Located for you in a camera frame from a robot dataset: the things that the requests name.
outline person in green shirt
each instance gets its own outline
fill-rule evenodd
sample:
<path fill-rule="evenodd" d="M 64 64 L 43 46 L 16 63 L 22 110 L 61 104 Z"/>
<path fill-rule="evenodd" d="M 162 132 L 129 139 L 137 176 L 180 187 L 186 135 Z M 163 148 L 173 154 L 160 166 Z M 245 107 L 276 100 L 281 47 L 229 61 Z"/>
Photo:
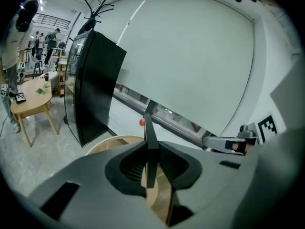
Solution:
<path fill-rule="evenodd" d="M 47 56 L 44 61 L 45 65 L 49 65 L 49 59 L 51 58 L 51 55 L 53 52 L 52 48 L 56 48 L 56 42 L 60 41 L 60 39 L 56 38 L 56 34 L 58 34 L 59 32 L 60 32 L 60 29 L 57 28 L 53 33 L 49 34 L 48 38 L 46 39 L 46 42 L 47 42 L 47 40 L 49 42 L 48 42 L 48 47 L 47 47 L 47 49 L 48 49 Z"/>

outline round wooden table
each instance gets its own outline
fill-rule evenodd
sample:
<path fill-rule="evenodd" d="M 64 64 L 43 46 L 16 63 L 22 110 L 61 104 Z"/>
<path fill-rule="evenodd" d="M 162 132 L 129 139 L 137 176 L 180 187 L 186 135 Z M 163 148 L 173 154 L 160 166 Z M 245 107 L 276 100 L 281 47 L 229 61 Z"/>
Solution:
<path fill-rule="evenodd" d="M 21 92 L 23 92 L 26 101 L 21 104 L 17 104 L 16 100 L 14 100 L 10 106 L 10 110 L 14 114 L 15 119 L 19 120 L 20 122 L 22 132 L 30 147 L 32 146 L 32 144 L 28 138 L 28 135 L 25 131 L 24 124 L 22 121 L 22 119 L 27 116 L 45 112 L 51 127 L 53 128 L 54 132 L 58 135 L 58 132 L 56 131 L 55 126 L 48 112 L 48 102 L 52 98 L 50 81 L 48 81 L 48 88 L 45 94 L 38 94 L 36 92 L 38 88 L 43 89 L 45 83 L 46 83 L 45 79 L 34 79 L 25 82 L 24 84 L 22 84 Z"/>

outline wooden tabletop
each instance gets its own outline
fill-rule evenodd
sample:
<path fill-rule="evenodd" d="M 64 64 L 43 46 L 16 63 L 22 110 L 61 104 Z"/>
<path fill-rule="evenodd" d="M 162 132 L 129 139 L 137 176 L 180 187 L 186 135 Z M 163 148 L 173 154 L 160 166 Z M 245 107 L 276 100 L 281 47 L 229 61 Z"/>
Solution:
<path fill-rule="evenodd" d="M 16 100 L 14 100 L 10 106 L 12 113 L 16 115 L 21 114 L 46 104 L 52 98 L 51 82 L 48 81 L 48 91 L 45 94 L 38 94 L 36 92 L 38 88 L 43 89 L 43 85 L 45 83 L 45 79 L 34 79 L 22 84 L 19 92 L 24 94 L 26 101 L 21 104 L 17 104 Z"/>

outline display refrigerator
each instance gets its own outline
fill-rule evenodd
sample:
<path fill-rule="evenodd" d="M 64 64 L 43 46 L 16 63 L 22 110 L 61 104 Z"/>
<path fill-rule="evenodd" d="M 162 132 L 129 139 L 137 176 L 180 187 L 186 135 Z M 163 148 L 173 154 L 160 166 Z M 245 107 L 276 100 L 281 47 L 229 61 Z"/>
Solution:
<path fill-rule="evenodd" d="M 116 80 L 126 51 L 90 30 L 73 40 L 65 74 L 69 129 L 81 146 L 106 132 Z"/>

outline jeans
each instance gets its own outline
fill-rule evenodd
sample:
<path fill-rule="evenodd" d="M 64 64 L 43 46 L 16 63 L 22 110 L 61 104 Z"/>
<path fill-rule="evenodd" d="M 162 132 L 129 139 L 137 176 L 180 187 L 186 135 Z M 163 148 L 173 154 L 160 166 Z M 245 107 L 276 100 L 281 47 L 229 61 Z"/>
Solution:
<path fill-rule="evenodd" d="M 5 78 L 6 84 L 8 84 L 14 92 L 18 92 L 18 88 L 17 88 L 17 64 L 6 70 L 6 72 L 4 74 L 4 78 Z M 10 105 L 11 105 L 10 98 L 8 96 L 5 96 L 5 97 L 3 97 L 2 102 L 3 102 L 3 105 L 4 105 L 5 111 L 8 114 L 8 117 L 10 119 L 10 123 L 12 125 L 15 124 L 16 120 L 14 118 L 13 113 L 10 111 Z"/>
<path fill-rule="evenodd" d="M 44 64 L 49 64 L 49 59 L 52 56 L 52 52 L 53 52 L 53 49 L 48 49 L 46 60 L 45 60 Z"/>

